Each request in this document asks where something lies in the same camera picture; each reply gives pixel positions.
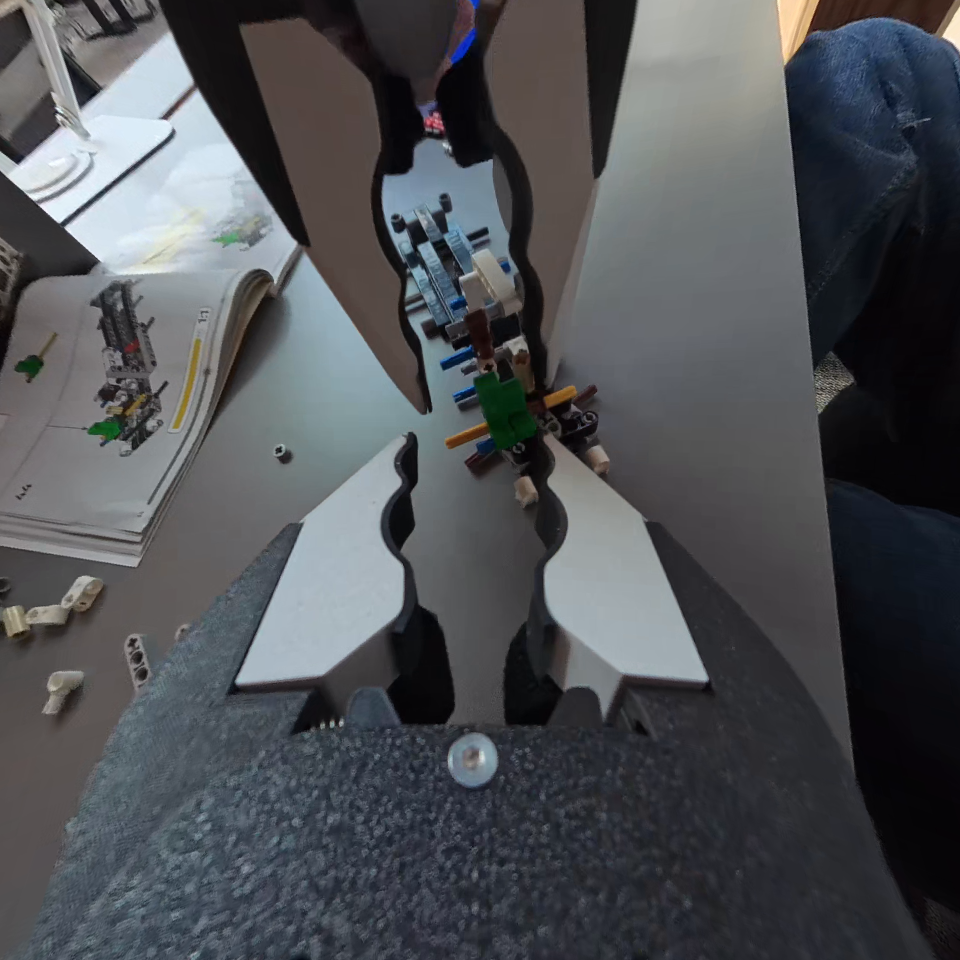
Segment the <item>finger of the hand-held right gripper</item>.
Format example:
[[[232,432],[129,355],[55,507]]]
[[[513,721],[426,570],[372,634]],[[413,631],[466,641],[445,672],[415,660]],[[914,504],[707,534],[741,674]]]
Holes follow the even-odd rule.
[[[429,48],[402,51],[387,2],[252,2],[246,56],[305,230],[305,250],[355,330],[419,414],[432,410],[423,349],[402,304],[382,207],[420,138],[410,81]]]
[[[597,194],[585,3],[467,2],[498,137],[493,183],[551,387],[573,329]]]

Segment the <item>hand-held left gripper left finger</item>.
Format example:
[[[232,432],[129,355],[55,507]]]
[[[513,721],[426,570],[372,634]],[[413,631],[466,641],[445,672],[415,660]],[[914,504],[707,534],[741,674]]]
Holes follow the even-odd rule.
[[[402,546],[418,439],[390,441],[310,510],[234,678],[235,690],[388,689],[417,606]]]

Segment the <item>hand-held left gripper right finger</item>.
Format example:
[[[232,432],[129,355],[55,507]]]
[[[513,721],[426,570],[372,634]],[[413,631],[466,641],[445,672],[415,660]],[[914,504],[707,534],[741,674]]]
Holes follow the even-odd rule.
[[[553,436],[532,473],[543,546],[525,626],[534,676],[591,690],[606,721],[628,690],[707,690],[643,515]]]

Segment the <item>lego truck chassis assembly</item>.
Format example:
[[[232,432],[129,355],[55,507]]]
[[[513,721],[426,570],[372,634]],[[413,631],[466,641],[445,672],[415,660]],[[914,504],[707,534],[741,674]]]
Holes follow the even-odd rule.
[[[499,378],[518,378],[530,400],[561,389],[541,385],[534,369],[534,350],[523,328],[522,281],[507,257],[489,250],[489,233],[482,228],[465,233],[452,217],[449,194],[441,194],[438,207],[421,205],[409,213],[394,213],[390,226],[398,252],[427,311],[421,323],[424,338],[441,340],[449,353],[440,359],[444,372],[456,371],[464,384],[452,401],[462,413],[485,417],[474,398],[474,378],[489,372]],[[533,438],[504,451],[484,449],[479,442],[461,448],[474,450],[464,461],[473,475],[484,474],[502,461],[513,473],[513,492],[522,509],[539,500],[533,477],[537,448],[543,439],[578,457],[594,474],[605,476],[610,458],[597,438],[599,419],[590,409],[597,393],[590,385],[577,390],[572,401],[550,411],[534,413],[538,430]]]

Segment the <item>green lego piece yellow axle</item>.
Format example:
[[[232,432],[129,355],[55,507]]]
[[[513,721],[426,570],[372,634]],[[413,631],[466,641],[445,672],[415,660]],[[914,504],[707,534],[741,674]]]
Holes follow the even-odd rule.
[[[534,416],[572,402],[578,394],[574,386],[567,386],[530,399],[522,381],[517,377],[501,379],[495,371],[474,377],[473,396],[479,402],[484,420],[443,442],[448,450],[456,450],[475,442],[484,450],[509,450],[535,437],[539,426]]]

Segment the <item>grey lego beam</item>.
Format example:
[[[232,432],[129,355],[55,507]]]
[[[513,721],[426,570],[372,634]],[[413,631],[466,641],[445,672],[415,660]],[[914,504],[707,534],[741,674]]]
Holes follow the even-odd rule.
[[[133,696],[139,697],[153,677],[146,637],[142,633],[130,633],[123,641],[122,650]]]

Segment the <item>lego set box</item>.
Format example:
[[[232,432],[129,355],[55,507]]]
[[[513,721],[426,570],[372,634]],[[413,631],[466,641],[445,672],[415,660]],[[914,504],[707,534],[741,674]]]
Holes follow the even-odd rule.
[[[85,275],[98,258],[1,174],[1,331],[13,322],[21,289],[47,277]]]

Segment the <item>lego instruction booklet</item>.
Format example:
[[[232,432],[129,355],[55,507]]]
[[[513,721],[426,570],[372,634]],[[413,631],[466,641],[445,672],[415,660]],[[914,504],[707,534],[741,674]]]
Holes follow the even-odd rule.
[[[2,366],[2,545],[136,567],[248,326],[300,254],[228,145],[190,151],[87,274],[19,295]]]

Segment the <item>person's blue jeans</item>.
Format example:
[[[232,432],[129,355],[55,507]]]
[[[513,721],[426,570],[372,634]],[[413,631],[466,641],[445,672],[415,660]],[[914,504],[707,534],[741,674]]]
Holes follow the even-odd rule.
[[[958,50],[906,22],[784,68],[854,765],[938,958],[958,958]]]

